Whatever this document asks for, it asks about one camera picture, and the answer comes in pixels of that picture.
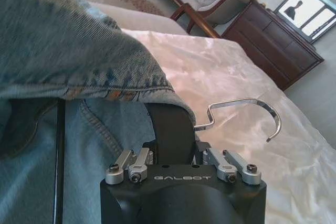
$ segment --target silver metal bracket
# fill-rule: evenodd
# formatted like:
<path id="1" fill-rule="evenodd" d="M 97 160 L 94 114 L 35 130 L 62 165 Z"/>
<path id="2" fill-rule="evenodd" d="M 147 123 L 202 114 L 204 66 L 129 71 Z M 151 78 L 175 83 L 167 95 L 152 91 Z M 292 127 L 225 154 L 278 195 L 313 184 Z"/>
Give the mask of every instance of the silver metal bracket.
<path id="1" fill-rule="evenodd" d="M 219 103 L 213 103 L 211 104 L 208 109 L 207 109 L 207 115 L 210 120 L 210 123 L 208 124 L 202 124 L 202 125 L 196 125 L 194 126 L 195 131 L 203 131 L 203 130 L 208 130 L 212 128 L 215 124 L 215 118 L 212 113 L 212 109 L 218 109 L 218 108 L 223 108 L 223 107 L 229 107 L 229 106 L 234 106 L 234 105 L 240 105 L 240 104 L 246 104 L 246 103 L 251 103 L 255 104 L 258 106 L 263 107 L 265 110 L 267 110 L 271 116 L 273 117 L 276 125 L 276 130 L 275 132 L 269 136 L 266 140 L 266 142 L 269 142 L 272 138 L 274 138 L 276 135 L 279 134 L 281 130 L 281 118 L 278 114 L 278 112 L 270 105 L 268 105 L 266 102 L 260 101 L 258 99 L 254 98 L 243 98 L 243 99 L 237 99 L 237 100 L 231 100 L 227 102 L 219 102 Z"/>
<path id="2" fill-rule="evenodd" d="M 109 185 L 116 185 L 124 180 L 124 170 L 134 163 L 136 155 L 133 151 L 125 150 L 118 157 L 117 161 L 110 165 L 105 171 L 105 181 Z"/>
<path id="3" fill-rule="evenodd" d="M 138 158 L 128 169 L 128 177 L 133 183 L 140 183 L 147 178 L 147 166 L 153 164 L 153 152 L 149 148 L 142 148 Z"/>
<path id="4" fill-rule="evenodd" d="M 236 166 L 242 176 L 242 180 L 249 185 L 259 185 L 261 183 L 261 172 L 254 164 L 248 164 L 238 153 L 224 150 L 224 158 L 232 165 Z"/>
<path id="5" fill-rule="evenodd" d="M 224 156 L 215 148 L 208 148 L 203 152 L 203 164 L 215 165 L 217 177 L 228 183 L 234 183 L 237 178 L 237 168 L 229 164 Z"/>

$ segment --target wooden dresser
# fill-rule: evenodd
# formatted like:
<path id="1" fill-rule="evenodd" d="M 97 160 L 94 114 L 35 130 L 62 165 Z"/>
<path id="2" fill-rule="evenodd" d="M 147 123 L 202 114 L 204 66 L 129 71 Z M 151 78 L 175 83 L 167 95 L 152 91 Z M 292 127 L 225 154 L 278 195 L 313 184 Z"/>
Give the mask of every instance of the wooden dresser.
<path id="1" fill-rule="evenodd" d="M 247 56 L 282 90 L 323 62 L 314 47 L 255 0 L 222 37 L 238 42 Z"/>

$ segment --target bedspread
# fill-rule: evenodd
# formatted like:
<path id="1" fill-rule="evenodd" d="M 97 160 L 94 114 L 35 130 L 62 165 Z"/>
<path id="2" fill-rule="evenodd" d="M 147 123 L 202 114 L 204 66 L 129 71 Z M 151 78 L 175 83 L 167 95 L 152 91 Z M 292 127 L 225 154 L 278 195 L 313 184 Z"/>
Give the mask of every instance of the bedspread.
<path id="1" fill-rule="evenodd" d="M 198 133 L 258 166 L 267 183 L 266 223 L 336 223 L 336 150 L 237 43 L 125 32 L 152 53 L 198 124 L 208 122 L 209 104 L 238 98 L 261 99 L 279 112 L 282 130 L 269 143 L 275 124 L 252 104 L 217 109 L 216 125 Z"/>

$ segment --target logo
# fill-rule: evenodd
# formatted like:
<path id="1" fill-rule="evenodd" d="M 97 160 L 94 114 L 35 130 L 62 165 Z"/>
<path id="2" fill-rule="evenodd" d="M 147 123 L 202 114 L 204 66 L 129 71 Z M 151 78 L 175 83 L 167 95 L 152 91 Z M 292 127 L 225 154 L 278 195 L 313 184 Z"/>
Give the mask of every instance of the logo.
<path id="1" fill-rule="evenodd" d="M 171 177 L 171 176 L 155 176 L 155 180 L 209 180 L 211 176 L 183 176 L 180 178 L 177 177 Z"/>

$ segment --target metal hanger hook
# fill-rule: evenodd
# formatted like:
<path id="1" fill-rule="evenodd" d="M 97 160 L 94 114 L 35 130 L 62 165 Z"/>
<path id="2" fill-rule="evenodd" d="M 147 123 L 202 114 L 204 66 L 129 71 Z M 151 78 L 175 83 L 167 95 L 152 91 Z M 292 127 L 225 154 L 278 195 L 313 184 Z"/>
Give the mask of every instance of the metal hanger hook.
<path id="1" fill-rule="evenodd" d="M 208 109 L 207 109 L 207 115 L 209 118 L 210 123 L 208 124 L 202 124 L 202 125 L 196 125 L 194 126 L 195 131 L 204 131 L 212 128 L 215 124 L 215 117 L 212 113 L 212 109 L 218 109 L 218 108 L 224 108 L 224 107 L 229 107 L 229 106 L 235 106 L 235 105 L 241 105 L 241 104 L 246 104 L 246 103 L 251 103 L 258 105 L 260 107 L 263 107 L 265 110 L 267 110 L 272 118 L 275 121 L 276 125 L 276 130 L 275 132 L 269 136 L 266 140 L 266 142 L 271 141 L 272 138 L 277 136 L 281 130 L 281 118 L 279 116 L 279 113 L 269 104 L 266 102 L 260 101 L 255 98 L 243 98 L 243 99 L 237 99 L 237 100 L 231 100 L 231 101 L 226 101 L 226 102 L 218 102 L 218 103 L 213 103 L 211 104 Z"/>

